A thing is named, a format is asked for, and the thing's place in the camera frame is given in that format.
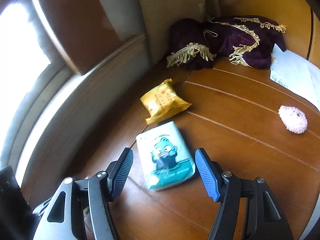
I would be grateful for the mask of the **beige curtain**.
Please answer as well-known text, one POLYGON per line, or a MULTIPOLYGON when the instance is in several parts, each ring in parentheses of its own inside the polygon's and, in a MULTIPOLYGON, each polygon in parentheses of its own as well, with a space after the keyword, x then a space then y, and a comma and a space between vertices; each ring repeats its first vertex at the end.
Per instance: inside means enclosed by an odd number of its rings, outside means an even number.
POLYGON ((151 64, 163 58, 168 49, 170 26, 183 18, 204 20, 220 16, 218 0, 139 0, 149 45, 151 64))

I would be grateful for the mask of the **white paper sheets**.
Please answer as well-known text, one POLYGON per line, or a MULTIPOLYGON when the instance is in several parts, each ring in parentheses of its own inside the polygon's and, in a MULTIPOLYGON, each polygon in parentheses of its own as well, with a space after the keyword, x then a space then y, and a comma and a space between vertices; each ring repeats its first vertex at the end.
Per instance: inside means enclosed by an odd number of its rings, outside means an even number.
POLYGON ((270 79, 319 108, 319 68, 289 50, 282 51, 277 45, 272 57, 270 79))

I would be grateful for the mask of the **cartoon tissue pack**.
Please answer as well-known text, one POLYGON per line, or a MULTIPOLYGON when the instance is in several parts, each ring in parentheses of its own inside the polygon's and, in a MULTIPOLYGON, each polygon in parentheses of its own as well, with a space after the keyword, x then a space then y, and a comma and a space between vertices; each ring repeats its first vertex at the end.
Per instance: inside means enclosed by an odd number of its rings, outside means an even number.
POLYGON ((174 121, 140 133, 136 143, 148 189, 173 187, 195 174, 195 161, 174 121))

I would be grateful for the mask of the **yellow snack packet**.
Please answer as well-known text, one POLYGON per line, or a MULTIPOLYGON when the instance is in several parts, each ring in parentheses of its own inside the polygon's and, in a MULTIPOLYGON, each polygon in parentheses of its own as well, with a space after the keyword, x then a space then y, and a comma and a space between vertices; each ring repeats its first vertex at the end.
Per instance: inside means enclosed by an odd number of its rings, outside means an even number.
POLYGON ((150 115, 145 119, 147 125, 169 119, 191 106, 176 94, 171 82, 172 79, 164 80, 140 98, 150 115))

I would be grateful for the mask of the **pink fuzzy ball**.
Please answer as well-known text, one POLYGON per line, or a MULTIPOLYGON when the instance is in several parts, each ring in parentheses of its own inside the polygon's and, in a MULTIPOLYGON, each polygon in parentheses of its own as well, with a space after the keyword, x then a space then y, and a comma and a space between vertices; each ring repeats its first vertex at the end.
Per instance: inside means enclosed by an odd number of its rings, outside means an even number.
POLYGON ((295 134, 302 134, 308 128, 308 121, 303 111, 296 107, 281 105, 278 114, 286 129, 295 134))

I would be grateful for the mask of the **yellow wooden wardrobe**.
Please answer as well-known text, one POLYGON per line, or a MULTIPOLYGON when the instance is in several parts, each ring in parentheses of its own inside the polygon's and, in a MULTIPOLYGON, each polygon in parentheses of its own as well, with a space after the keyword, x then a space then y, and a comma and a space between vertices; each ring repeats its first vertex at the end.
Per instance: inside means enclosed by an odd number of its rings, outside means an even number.
POLYGON ((285 25, 287 49, 319 66, 319 18, 306 0, 218 1, 223 15, 260 15, 285 25))

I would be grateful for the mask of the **window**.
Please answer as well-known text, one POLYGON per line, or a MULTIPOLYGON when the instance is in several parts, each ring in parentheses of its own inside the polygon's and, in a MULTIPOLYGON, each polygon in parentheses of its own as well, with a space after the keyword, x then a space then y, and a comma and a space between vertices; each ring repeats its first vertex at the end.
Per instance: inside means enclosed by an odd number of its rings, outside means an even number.
POLYGON ((39 0, 1 13, 1 167, 17 167, 42 112, 73 76, 47 29, 39 0))

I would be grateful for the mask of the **purple velvet cloth gold fringe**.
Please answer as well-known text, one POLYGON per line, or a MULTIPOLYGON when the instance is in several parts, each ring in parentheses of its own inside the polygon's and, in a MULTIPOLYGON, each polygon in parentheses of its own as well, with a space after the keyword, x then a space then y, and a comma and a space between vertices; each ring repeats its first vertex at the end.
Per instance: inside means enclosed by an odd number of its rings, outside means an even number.
POLYGON ((222 57, 232 64, 269 69, 272 51, 286 50, 286 26, 257 15, 212 17, 203 22, 185 18, 169 30, 167 67, 212 68, 222 57))

